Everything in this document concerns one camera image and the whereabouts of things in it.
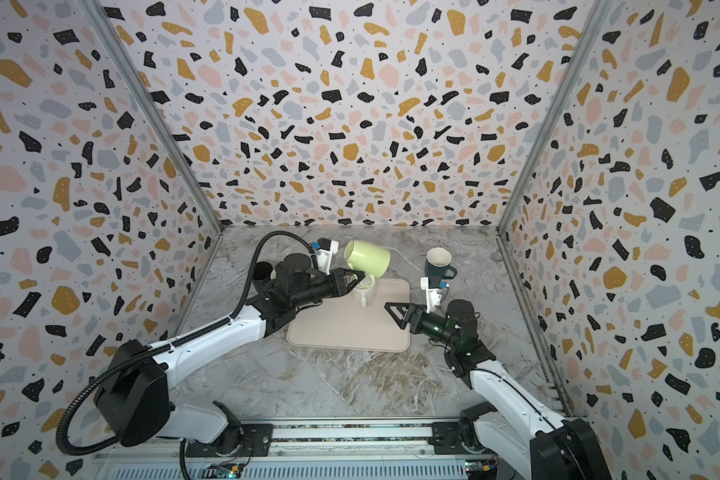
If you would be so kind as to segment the white cream mug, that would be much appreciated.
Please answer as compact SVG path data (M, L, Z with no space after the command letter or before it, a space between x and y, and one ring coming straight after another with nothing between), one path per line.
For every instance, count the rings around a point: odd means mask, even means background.
M350 295L361 308L366 308L375 298L375 287L375 278L367 275L353 288Z

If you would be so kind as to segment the light green mug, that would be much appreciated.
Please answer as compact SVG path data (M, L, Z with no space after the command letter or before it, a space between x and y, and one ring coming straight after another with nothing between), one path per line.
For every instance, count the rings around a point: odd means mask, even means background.
M388 270L391 254L383 246L352 240L346 245L343 258L351 270L362 271L365 274L358 288L371 289L375 281Z

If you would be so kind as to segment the dark green faceted mug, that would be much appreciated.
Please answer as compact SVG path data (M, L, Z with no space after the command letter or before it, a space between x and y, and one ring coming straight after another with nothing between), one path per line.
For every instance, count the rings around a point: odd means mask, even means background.
M429 288L436 288L442 282L453 280L458 270L452 264L452 254L442 247L428 250L425 259L425 276Z

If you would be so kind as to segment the black mug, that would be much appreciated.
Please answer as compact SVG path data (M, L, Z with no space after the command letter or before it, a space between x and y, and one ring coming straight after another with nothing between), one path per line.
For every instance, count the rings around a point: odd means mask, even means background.
M258 261L254 266L251 287L256 294L262 294L266 291L267 285L272 280L274 266L266 261Z

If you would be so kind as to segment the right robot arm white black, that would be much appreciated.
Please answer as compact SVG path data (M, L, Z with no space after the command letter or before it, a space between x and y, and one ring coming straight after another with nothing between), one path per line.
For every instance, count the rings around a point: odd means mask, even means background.
M523 479L611 477L592 427L535 398L480 340L471 302L455 299L443 315L413 303L388 302L385 310L401 329L443 347L453 375L484 398L462 412L460 436L467 449L494 452Z

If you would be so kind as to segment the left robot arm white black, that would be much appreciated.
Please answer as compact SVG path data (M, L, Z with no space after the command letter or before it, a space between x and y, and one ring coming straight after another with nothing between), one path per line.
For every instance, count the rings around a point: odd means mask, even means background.
M115 364L141 353L148 359L106 380L94 403L117 443L140 445L153 438L181 438L204 444L214 454L237 452L244 430L220 401L212 407L183 404L171 390L191 373L233 349L268 337L306 309L323 300L349 294L366 275L360 270L317 270L305 254L289 254L268 281L256 282L256 293L237 314L229 314L182 337L143 345L133 340L118 349Z

